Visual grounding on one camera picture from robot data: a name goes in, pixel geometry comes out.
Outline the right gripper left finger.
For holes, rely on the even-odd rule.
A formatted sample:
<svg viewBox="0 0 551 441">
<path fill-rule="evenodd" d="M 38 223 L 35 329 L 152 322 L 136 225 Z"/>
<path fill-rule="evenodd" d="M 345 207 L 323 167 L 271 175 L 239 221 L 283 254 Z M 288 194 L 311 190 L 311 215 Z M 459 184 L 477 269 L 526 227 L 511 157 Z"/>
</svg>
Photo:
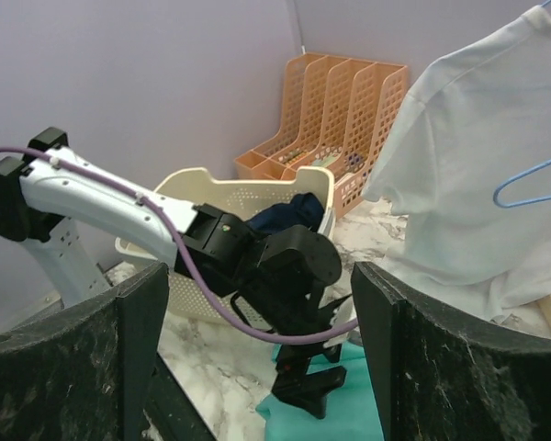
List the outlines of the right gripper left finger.
<svg viewBox="0 0 551 441">
<path fill-rule="evenodd" d="M 168 267 L 0 334 L 0 440 L 138 440 Z"/>
</svg>

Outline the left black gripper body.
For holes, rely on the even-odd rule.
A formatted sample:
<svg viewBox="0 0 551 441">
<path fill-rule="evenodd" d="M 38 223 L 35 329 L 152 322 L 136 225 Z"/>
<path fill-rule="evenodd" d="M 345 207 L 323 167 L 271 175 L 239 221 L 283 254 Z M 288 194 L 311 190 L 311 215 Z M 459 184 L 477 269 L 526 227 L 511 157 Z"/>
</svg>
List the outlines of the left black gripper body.
<svg viewBox="0 0 551 441">
<path fill-rule="evenodd" d="M 340 308 L 348 305 L 344 296 L 319 307 L 312 300 L 301 298 L 288 304 L 286 326 L 278 327 L 285 335 L 308 335 L 332 328 L 331 321 L 338 318 Z M 272 388 L 279 400 L 322 400 L 328 393 L 340 388 L 345 381 L 343 367 L 329 367 L 315 374 L 309 373 L 310 361 L 325 356 L 332 363 L 339 361 L 341 347 L 325 347 L 323 343 L 282 345 L 276 358 L 276 379 Z"/>
</svg>

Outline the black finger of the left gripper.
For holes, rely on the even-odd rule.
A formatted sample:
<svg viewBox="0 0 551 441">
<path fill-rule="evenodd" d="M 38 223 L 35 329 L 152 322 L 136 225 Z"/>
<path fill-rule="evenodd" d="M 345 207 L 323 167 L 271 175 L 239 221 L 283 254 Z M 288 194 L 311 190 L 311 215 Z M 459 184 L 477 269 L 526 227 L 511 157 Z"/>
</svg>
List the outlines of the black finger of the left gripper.
<svg viewBox="0 0 551 441">
<path fill-rule="evenodd" d="M 275 397 L 323 419 L 328 394 L 344 384 L 347 370 L 337 366 L 309 373 L 309 362 L 286 364 L 282 368 L 275 378 Z"/>
</svg>

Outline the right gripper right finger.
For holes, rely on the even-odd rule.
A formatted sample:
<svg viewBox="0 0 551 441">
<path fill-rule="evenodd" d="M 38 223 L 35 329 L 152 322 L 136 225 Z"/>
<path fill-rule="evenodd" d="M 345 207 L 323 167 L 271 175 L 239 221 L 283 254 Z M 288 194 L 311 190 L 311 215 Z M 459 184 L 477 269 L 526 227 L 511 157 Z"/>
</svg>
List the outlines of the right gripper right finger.
<svg viewBox="0 0 551 441">
<path fill-rule="evenodd" d="M 551 339 L 483 321 L 371 262 L 351 287 L 387 440 L 551 440 Z"/>
</svg>

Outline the teal green t shirt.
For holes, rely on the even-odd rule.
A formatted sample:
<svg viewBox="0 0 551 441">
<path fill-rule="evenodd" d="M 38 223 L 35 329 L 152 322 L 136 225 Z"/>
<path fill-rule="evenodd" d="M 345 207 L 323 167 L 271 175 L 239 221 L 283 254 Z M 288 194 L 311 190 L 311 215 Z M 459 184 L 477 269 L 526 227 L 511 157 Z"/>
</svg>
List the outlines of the teal green t shirt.
<svg viewBox="0 0 551 441">
<path fill-rule="evenodd" d="M 315 356 L 305 375 L 282 376 L 273 393 L 257 405 L 264 438 L 287 440 L 382 440 L 384 438 L 364 348 L 343 344 L 333 364 Z"/>
</svg>

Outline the navy blue t shirt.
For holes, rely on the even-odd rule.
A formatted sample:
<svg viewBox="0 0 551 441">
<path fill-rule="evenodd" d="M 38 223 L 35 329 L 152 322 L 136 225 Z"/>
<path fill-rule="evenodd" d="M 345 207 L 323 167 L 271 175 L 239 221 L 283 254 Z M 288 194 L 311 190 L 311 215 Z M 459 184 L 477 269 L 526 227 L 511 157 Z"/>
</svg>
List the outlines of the navy blue t shirt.
<svg viewBox="0 0 551 441">
<path fill-rule="evenodd" d="M 320 227 L 324 213 L 324 207 L 313 193 L 299 193 L 289 202 L 278 202 L 261 210 L 246 223 L 264 234 L 275 234 L 296 225 L 315 232 Z"/>
</svg>

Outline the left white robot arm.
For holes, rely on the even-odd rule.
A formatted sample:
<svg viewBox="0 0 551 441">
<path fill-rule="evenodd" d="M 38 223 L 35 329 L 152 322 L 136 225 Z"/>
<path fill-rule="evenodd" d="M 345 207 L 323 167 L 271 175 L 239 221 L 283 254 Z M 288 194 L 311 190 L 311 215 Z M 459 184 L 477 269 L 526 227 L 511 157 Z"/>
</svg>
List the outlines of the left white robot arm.
<svg viewBox="0 0 551 441">
<path fill-rule="evenodd" d="M 342 315 L 347 298 L 323 301 L 342 273 L 332 173 L 308 166 L 287 181 L 218 181 L 193 168 L 175 180 L 178 198 L 141 187 L 48 128 L 25 148 L 0 147 L 0 236 L 34 256 L 69 306 L 106 284 L 78 222 L 133 243 L 193 280 L 228 323 L 278 344 L 272 394 L 323 418 L 344 384 L 341 345 L 355 327 Z"/>
</svg>

